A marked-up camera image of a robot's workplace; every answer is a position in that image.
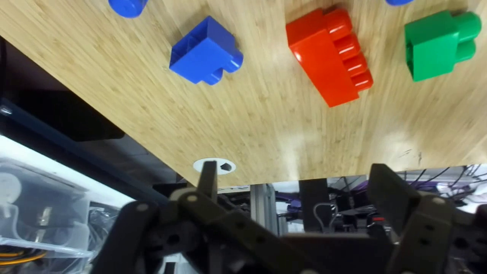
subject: plastic container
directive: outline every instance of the plastic container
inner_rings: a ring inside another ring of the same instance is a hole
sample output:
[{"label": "plastic container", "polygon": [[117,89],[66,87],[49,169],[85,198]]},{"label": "plastic container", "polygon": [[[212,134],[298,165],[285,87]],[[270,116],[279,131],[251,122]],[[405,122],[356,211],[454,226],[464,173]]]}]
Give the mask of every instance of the plastic container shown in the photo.
[{"label": "plastic container", "polygon": [[85,192],[64,180],[0,160],[0,246],[90,258]]}]

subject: green building block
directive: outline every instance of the green building block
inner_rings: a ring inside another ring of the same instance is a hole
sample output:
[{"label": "green building block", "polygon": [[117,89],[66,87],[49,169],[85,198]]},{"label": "green building block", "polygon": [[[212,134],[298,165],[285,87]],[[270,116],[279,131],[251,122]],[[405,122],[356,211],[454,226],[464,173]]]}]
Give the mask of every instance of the green building block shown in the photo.
[{"label": "green building block", "polygon": [[483,29],[474,13],[432,14],[407,25],[407,63],[416,83],[454,72],[457,63],[472,60],[475,37]]}]

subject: wooden surface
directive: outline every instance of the wooden surface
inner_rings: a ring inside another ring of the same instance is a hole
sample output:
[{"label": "wooden surface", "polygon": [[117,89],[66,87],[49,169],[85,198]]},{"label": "wooden surface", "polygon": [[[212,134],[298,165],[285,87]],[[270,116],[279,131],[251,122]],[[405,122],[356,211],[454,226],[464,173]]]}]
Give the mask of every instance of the wooden surface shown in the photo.
[{"label": "wooden surface", "polygon": [[[286,45],[285,25],[344,5],[375,77],[359,101],[327,109]],[[475,60],[414,84],[404,25],[443,10],[484,20]],[[171,46],[206,16],[238,40],[244,67],[216,87],[174,75]],[[2,0],[0,36],[172,166],[224,157],[221,186],[487,162],[487,2],[149,0],[137,20],[107,0]]]}]

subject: red building block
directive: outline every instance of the red building block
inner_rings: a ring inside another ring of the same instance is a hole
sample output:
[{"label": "red building block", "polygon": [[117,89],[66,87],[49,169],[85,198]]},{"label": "red building block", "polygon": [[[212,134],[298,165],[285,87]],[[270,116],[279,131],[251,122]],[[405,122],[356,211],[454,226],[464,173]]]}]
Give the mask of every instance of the red building block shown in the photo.
[{"label": "red building block", "polygon": [[373,86],[346,11],[312,11],[289,23],[286,32],[294,57],[329,107],[355,101]]}]

